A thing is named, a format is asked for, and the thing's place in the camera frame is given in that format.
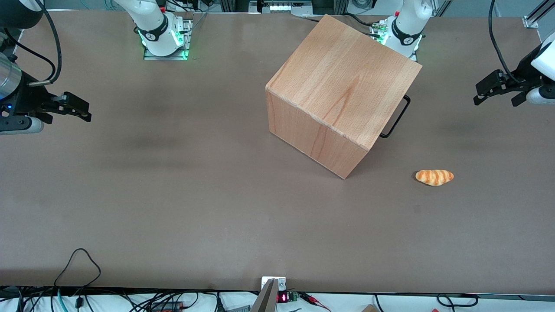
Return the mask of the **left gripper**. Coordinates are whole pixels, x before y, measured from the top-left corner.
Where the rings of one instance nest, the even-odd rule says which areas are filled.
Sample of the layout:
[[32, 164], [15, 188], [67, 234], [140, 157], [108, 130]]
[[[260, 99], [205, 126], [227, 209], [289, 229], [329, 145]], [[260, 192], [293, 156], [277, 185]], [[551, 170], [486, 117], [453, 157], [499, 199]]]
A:
[[542, 73], [532, 65], [534, 59], [522, 59], [515, 70], [508, 69], [493, 71], [476, 84], [477, 95], [473, 98], [474, 105], [480, 105], [487, 99], [509, 93], [523, 91], [525, 94], [533, 91], [543, 95]]

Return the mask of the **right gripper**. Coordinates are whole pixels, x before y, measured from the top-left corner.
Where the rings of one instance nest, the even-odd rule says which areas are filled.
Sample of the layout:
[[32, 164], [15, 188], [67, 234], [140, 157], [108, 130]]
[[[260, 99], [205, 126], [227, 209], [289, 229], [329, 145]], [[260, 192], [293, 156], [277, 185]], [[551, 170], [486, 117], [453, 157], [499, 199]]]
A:
[[[31, 75], [22, 72], [18, 88], [10, 95], [10, 116], [28, 115], [49, 125], [53, 123], [50, 113], [72, 115], [85, 122], [91, 122], [92, 114], [89, 113], [87, 101], [69, 91], [55, 96], [49, 93], [44, 86], [28, 86], [28, 83], [36, 81]], [[57, 109], [49, 108], [53, 102], [57, 105]]]

